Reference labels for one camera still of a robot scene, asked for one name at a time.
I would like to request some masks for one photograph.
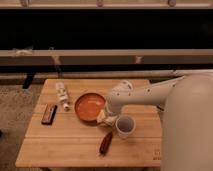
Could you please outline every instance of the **white bottle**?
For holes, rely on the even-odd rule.
[[[57,91],[57,96],[60,101],[60,103],[63,105],[63,108],[65,111],[70,110],[69,106],[69,96],[66,91],[65,85],[62,82],[57,82],[55,84],[56,91]]]

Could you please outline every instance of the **gray carpet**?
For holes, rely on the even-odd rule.
[[[31,85],[27,90],[22,85],[0,85],[0,171],[39,171],[38,168],[16,168],[15,161],[21,147],[33,109],[42,85]],[[53,171],[159,171],[159,168],[83,168],[52,169]]]

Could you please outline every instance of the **small container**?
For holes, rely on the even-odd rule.
[[[116,120],[115,127],[118,131],[118,135],[122,139],[129,137],[136,128],[135,120],[127,115],[121,115]]]
[[[62,82],[56,83],[55,88],[57,91],[58,99],[59,99],[61,105],[63,106],[64,110],[69,111],[70,110],[69,96],[68,96],[64,83],[62,83]]]

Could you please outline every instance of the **wooden table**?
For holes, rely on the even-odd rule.
[[[58,103],[55,83],[68,88],[71,111],[60,104],[52,126],[41,125],[47,103]],[[161,123],[156,107],[127,105],[123,113],[131,115],[137,126],[131,137],[122,140],[114,135],[106,156],[99,155],[99,146],[109,132],[108,127],[90,126],[81,122],[74,104],[79,96],[96,92],[103,96],[118,79],[48,79],[46,80],[21,146],[17,167],[151,167],[160,165]],[[148,80],[129,79],[136,86]]]

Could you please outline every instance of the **shelf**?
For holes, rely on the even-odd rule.
[[[21,8],[27,0],[1,0],[1,8]],[[168,8],[168,0],[29,0],[29,8]],[[211,8],[212,0],[176,0],[175,8]]]

